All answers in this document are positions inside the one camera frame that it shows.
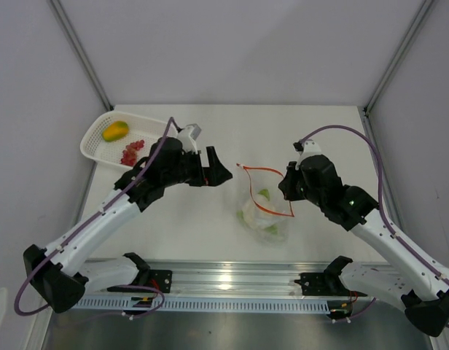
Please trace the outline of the clear red zip bag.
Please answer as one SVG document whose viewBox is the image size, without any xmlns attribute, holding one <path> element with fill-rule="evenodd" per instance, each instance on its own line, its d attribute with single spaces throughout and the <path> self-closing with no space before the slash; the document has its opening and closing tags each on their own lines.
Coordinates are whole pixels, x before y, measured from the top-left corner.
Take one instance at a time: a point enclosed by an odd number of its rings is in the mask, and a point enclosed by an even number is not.
<svg viewBox="0 0 449 350">
<path fill-rule="evenodd" d="M 294 219 L 292 204 L 285 200 L 278 185 L 284 175 L 262 166 L 237 165 L 238 199 L 236 215 L 255 241 L 264 245 L 282 245 Z"/>
</svg>

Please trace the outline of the green white toy cabbage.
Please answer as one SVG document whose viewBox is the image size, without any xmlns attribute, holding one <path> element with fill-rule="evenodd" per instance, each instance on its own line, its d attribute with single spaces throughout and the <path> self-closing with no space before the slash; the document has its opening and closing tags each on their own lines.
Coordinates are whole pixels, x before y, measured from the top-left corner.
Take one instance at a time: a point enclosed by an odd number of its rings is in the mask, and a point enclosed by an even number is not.
<svg viewBox="0 0 449 350">
<path fill-rule="evenodd" d="M 245 228 L 261 239 L 283 241 L 285 238 L 286 212 L 277 208 L 276 200 L 267 188 L 262 188 L 249 197 L 236 216 Z"/>
</svg>

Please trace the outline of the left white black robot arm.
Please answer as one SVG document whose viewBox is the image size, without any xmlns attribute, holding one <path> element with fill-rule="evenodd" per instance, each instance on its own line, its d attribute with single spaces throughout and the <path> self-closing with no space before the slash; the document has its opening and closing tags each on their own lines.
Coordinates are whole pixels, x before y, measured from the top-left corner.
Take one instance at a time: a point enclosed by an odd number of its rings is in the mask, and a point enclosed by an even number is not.
<svg viewBox="0 0 449 350">
<path fill-rule="evenodd" d="M 33 244 L 24 251 L 26 283 L 57 314 L 75 306 L 86 293 L 102 289 L 156 293 L 150 266 L 133 252 L 94 264 L 86 260 L 116 230 L 161 199 L 167 188 L 217 187 L 232 179 L 213 147 L 207 147 L 206 155 L 208 165 L 203 166 L 200 153 L 186 151 L 178 138 L 159 139 L 148 156 L 114 183 L 90 217 L 45 248 Z"/>
</svg>

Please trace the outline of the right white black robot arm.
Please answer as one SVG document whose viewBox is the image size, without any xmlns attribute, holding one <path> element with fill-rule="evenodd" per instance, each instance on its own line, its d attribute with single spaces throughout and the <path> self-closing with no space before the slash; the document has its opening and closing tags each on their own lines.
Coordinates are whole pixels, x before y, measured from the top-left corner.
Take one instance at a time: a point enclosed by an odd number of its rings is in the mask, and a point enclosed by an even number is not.
<svg viewBox="0 0 449 350">
<path fill-rule="evenodd" d="M 363 240 L 399 273 L 394 278 L 339 256 L 325 270 L 329 292 L 337 295 L 348 289 L 382 300 L 431 337 L 448 326 L 449 268 L 393 225 L 365 190 L 343 184 L 326 156 L 290 162 L 278 188 L 289 201 L 317 206 L 330 222 Z"/>
</svg>

